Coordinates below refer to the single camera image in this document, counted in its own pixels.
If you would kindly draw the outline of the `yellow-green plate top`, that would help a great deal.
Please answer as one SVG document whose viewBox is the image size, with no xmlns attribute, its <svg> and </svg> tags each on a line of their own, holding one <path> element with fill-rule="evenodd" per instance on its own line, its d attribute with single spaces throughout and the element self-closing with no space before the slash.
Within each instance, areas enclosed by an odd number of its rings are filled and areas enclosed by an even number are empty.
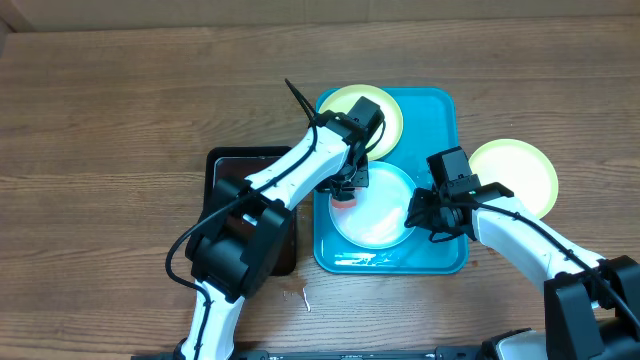
<svg viewBox="0 0 640 360">
<path fill-rule="evenodd" d="M 323 112 L 331 110 L 333 112 L 347 113 L 360 97 L 366 97 L 380 106 L 384 115 L 384 127 L 380 127 L 367 146 L 377 145 L 368 153 L 370 161 L 380 160 L 389 155 L 400 141 L 404 118 L 400 106 L 396 100 L 381 88 L 356 84 L 348 85 L 323 95 L 316 103 L 317 110 Z"/>
</svg>

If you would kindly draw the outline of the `yellow-green plate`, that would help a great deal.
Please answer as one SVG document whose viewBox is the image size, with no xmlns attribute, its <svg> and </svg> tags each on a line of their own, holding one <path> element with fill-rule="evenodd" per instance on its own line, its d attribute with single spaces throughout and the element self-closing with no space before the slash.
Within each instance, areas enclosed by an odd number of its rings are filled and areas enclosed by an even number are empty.
<svg viewBox="0 0 640 360">
<path fill-rule="evenodd" d="M 539 219 L 556 203 L 556 170 L 549 158 L 529 143 L 517 139 L 490 141 L 471 155 L 469 165 L 483 185 L 501 183 Z"/>
<path fill-rule="evenodd" d="M 377 145 L 368 153 L 370 161 L 380 160 L 389 155 L 400 141 L 404 118 L 400 106 L 396 100 L 381 88 L 356 84 L 348 85 L 323 95 L 316 103 L 317 110 L 323 112 L 331 110 L 333 112 L 347 113 L 360 97 L 366 97 L 380 106 L 384 115 L 384 127 L 380 127 L 367 146 Z"/>
</svg>

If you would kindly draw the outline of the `yellow-green plate bottom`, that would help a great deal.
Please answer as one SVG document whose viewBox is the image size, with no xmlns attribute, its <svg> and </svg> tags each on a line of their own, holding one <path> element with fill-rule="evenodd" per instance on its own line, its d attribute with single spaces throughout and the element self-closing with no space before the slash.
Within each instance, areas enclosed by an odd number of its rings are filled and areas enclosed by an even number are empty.
<svg viewBox="0 0 640 360">
<path fill-rule="evenodd" d="M 483 185 L 501 183 L 539 219 L 556 203 L 556 170 L 549 158 L 529 143 L 517 139 L 490 141 L 471 155 L 469 165 Z"/>
</svg>

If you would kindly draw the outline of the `light blue plate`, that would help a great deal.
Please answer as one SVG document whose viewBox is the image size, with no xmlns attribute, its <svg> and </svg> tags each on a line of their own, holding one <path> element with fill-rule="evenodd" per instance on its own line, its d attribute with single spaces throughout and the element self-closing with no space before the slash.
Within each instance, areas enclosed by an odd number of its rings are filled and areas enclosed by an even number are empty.
<svg viewBox="0 0 640 360">
<path fill-rule="evenodd" d="M 368 166 L 369 185 L 355 191 L 355 205 L 345 207 L 330 199 L 330 219 L 350 243 L 366 249 L 386 249 L 411 233 L 404 223 L 416 185 L 399 167 L 373 161 Z"/>
</svg>

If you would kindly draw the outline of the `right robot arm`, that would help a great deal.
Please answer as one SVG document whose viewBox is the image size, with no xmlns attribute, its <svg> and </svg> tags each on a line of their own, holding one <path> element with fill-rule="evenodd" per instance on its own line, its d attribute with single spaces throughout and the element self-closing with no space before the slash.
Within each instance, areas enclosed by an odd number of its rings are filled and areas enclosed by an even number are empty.
<svg viewBox="0 0 640 360">
<path fill-rule="evenodd" d="M 514 265 L 544 297 L 545 330 L 485 340 L 478 359 L 632 360 L 639 356 L 639 264 L 606 259 L 529 212 L 504 185 L 481 184 L 461 147 L 427 159 L 429 189 L 414 191 L 405 225 L 432 243 L 465 235 Z"/>
</svg>

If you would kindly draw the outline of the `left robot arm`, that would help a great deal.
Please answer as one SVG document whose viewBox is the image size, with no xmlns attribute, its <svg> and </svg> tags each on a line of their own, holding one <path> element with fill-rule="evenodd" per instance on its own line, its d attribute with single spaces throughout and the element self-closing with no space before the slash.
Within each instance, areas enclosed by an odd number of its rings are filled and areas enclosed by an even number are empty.
<svg viewBox="0 0 640 360">
<path fill-rule="evenodd" d="M 230 358 L 243 303 L 271 275 L 295 207 L 316 189 L 349 201 L 364 184 L 357 172 L 384 126 L 380 106 L 361 97 L 346 113 L 318 113 L 304 96 L 296 99 L 309 119 L 305 137 L 257 173 L 219 179 L 198 222 L 170 249 L 185 249 L 191 277 L 177 276 L 170 259 L 167 274 L 197 293 L 191 329 L 175 359 Z"/>
</svg>

